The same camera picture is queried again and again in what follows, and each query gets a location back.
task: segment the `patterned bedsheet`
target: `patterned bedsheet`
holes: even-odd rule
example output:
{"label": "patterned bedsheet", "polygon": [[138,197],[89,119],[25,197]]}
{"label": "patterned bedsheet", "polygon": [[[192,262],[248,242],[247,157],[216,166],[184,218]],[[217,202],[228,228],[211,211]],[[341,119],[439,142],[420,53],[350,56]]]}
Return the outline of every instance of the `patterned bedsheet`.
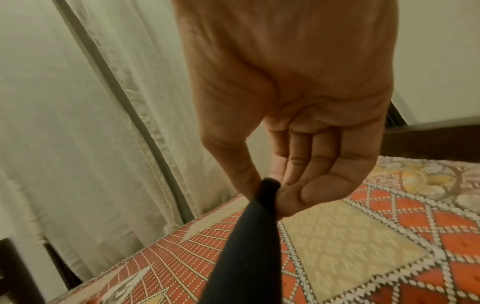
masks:
{"label": "patterned bedsheet", "polygon": [[[198,301],[238,197],[55,301]],[[480,302],[480,165],[381,157],[351,196],[278,223],[284,303]]]}

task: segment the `black cloth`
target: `black cloth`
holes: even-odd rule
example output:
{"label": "black cloth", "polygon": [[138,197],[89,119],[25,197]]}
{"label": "black cloth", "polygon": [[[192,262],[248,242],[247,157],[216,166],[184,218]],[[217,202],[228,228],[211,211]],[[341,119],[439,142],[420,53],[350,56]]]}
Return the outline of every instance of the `black cloth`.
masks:
{"label": "black cloth", "polygon": [[266,178],[210,275],[200,304],[282,303],[282,253],[275,220],[280,183]]}

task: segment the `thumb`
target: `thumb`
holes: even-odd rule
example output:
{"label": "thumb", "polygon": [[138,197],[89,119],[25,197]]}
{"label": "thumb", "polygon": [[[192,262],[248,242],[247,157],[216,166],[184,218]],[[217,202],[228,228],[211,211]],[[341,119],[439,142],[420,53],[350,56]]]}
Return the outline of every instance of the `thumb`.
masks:
{"label": "thumb", "polygon": [[202,135],[205,148],[219,162],[234,187],[249,200],[257,193],[262,178],[255,168],[245,141],[238,143],[219,143],[209,136]]}

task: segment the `skin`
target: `skin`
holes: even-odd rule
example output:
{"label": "skin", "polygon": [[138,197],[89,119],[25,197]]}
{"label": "skin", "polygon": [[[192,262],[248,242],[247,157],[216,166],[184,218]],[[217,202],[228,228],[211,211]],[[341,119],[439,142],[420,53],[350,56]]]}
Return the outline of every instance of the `skin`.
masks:
{"label": "skin", "polygon": [[279,217],[351,194],[380,152],[393,92],[393,0],[172,0],[204,146],[252,198],[261,124]]}

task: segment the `bed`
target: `bed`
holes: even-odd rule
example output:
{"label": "bed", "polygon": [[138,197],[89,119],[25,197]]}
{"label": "bed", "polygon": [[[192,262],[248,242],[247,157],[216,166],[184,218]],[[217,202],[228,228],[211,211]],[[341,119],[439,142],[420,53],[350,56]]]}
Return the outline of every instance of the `bed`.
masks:
{"label": "bed", "polygon": [[[480,165],[380,157],[348,198],[278,223],[284,303],[480,301]],[[198,301],[239,196],[54,303]]]}

